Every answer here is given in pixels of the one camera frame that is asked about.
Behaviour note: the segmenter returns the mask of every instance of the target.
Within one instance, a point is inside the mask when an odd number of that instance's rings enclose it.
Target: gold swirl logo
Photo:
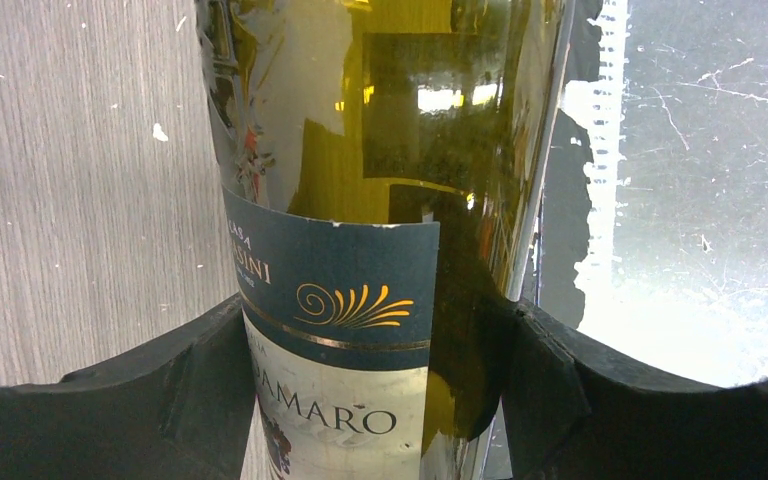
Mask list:
[[[304,283],[296,289],[296,300],[309,318],[294,317],[296,320],[309,325],[343,328],[369,327],[399,327],[402,323],[399,317],[409,317],[410,311],[405,307],[413,305],[413,300],[399,300],[386,303],[390,288],[381,286],[378,300],[367,306],[370,300],[369,286],[364,285],[360,295],[354,289],[344,295],[339,290],[334,294],[314,283]]]

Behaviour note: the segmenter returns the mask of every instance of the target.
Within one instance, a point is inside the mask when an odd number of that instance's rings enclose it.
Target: gold stripe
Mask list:
[[[339,348],[341,350],[356,350],[362,352],[406,352],[409,350],[421,350],[428,348],[431,345],[430,340],[420,340],[418,342],[408,343],[391,343],[388,345],[382,345],[377,343],[349,343],[341,340],[334,340],[331,338],[320,337],[317,335],[311,335],[301,330],[295,329],[289,325],[279,322],[278,320],[269,316],[266,312],[255,306],[246,294],[240,290],[240,296],[243,297],[243,302],[251,308],[260,318],[266,320],[273,327],[282,330],[284,333],[290,334],[296,338],[300,338],[304,341],[316,343],[331,348]]]

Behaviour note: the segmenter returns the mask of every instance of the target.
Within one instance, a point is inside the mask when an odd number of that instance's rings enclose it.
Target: scratched surface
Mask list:
[[[629,11],[613,318],[588,333],[717,385],[768,377],[768,1]]]

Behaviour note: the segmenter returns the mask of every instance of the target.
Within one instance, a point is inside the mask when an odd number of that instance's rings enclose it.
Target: green glass bottle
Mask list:
[[[567,2],[196,4],[273,478],[478,478]]]

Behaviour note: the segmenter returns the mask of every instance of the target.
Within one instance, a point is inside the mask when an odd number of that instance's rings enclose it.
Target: white label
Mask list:
[[[273,480],[412,480],[428,368],[331,367],[290,353],[245,315]]]

